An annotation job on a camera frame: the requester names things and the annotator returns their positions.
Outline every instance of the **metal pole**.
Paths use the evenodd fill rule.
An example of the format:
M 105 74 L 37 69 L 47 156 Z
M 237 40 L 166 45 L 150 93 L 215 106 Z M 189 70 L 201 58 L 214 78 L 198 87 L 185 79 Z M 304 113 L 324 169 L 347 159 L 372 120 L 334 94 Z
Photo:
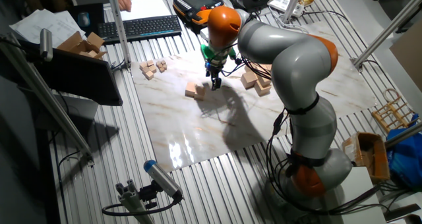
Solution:
M 378 35 L 378 37 L 362 52 L 362 54 L 353 60 L 353 64 L 358 69 L 361 68 L 361 64 L 365 61 L 376 49 L 384 42 L 384 40 L 403 22 L 406 18 L 414 11 L 414 9 L 421 4 L 422 0 L 411 0 L 399 14 L 393 19 L 391 24 Z
M 125 27 L 123 26 L 123 21 L 121 20 L 120 8 L 118 0 L 109 0 L 111 5 L 111 10 L 114 15 L 114 22 L 117 28 L 117 34 L 119 35 L 121 50 L 123 51 L 123 57 L 127 68 L 131 67 L 131 55 L 129 54 L 129 48 L 127 47 L 127 38 L 125 33 Z
M 10 42 L 19 45 L 18 41 L 13 35 L 6 37 Z M 92 157 L 92 152 L 85 139 L 80 135 L 80 132 L 73 124 L 69 116 L 60 103 L 55 99 L 51 90 L 48 88 L 42 76 L 32 63 L 28 63 L 21 49 L 7 43 L 0 43 L 0 50 L 6 55 L 9 61 L 13 64 L 19 74 L 23 77 L 25 82 L 35 92 L 38 99 L 48 109 L 54 119 L 59 123 L 61 129 L 66 133 L 72 142 L 78 147 L 83 155 Z
M 288 23 L 291 17 L 291 14 L 293 13 L 293 10 L 295 10 L 298 0 L 290 0 L 289 5 L 287 6 L 286 12 L 283 14 L 282 22 Z
M 411 126 L 410 128 L 404 130 L 403 132 L 395 135 L 393 138 L 387 140 L 385 142 L 385 147 L 389 148 L 398 144 L 399 142 L 410 138 L 411 136 L 417 134 L 418 132 L 422 131 L 422 122 L 417 123 L 416 125 Z

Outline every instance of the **keyboard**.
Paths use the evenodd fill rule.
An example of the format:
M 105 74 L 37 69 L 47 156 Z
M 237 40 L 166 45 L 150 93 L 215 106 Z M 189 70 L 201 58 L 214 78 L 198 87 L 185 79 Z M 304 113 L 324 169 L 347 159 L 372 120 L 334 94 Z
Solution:
M 175 15 L 125 20 L 123 26 L 127 41 L 176 36 L 182 32 L 179 19 Z M 106 44 L 120 42 L 114 22 L 98 24 L 98 33 Z

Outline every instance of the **paper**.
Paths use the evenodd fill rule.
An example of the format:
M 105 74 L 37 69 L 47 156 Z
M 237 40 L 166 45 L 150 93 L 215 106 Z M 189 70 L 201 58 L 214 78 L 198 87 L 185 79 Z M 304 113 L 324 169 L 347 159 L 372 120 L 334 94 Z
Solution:
M 57 47 L 76 31 L 85 35 L 75 21 L 69 23 L 70 19 L 66 15 L 61 13 L 57 16 L 48 10 L 37 10 L 10 27 L 31 43 L 40 43 L 40 32 L 42 29 L 47 29 L 51 32 L 53 47 Z
M 72 15 L 68 11 L 62 11 L 60 13 L 54 13 L 54 15 L 63 22 L 66 22 L 69 24 L 69 26 L 78 29 L 80 32 L 80 35 L 82 36 L 82 39 L 86 40 L 85 31 L 81 30 L 78 23 L 73 19 Z
M 162 0 L 132 0 L 131 10 L 131 12 L 120 12 L 122 20 L 170 15 L 169 9 Z

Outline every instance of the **marble surface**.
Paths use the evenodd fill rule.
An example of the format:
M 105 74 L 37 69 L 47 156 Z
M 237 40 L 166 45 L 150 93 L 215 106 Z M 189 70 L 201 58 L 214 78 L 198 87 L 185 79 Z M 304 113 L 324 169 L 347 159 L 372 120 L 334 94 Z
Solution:
M 374 95 L 329 26 L 319 22 L 305 27 L 310 34 L 338 46 L 338 66 L 317 87 L 319 94 L 331 101 L 337 116 L 374 106 Z M 261 98 L 254 88 L 245 90 L 240 81 L 245 70 L 240 69 L 223 78 L 222 88 L 212 92 L 199 51 L 163 60 L 167 70 L 157 72 L 152 80 L 139 68 L 132 68 L 132 76 L 157 162 L 164 170 L 173 171 L 269 139 L 274 119 L 283 109 L 274 88 Z M 225 70 L 234 67 L 234 62 L 227 60 Z M 204 84 L 203 101 L 185 97 L 187 82 Z M 288 132 L 286 127 L 279 134 Z

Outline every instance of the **black monitor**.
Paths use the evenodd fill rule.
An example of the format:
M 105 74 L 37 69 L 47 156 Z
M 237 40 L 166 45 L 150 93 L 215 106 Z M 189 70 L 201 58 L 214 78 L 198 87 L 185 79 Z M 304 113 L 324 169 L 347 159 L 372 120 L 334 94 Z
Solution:
M 19 40 L 27 52 L 40 54 L 40 45 Z M 54 90 L 83 96 L 100 105 L 122 105 L 108 62 L 53 49 L 50 62 L 34 62 L 38 72 Z

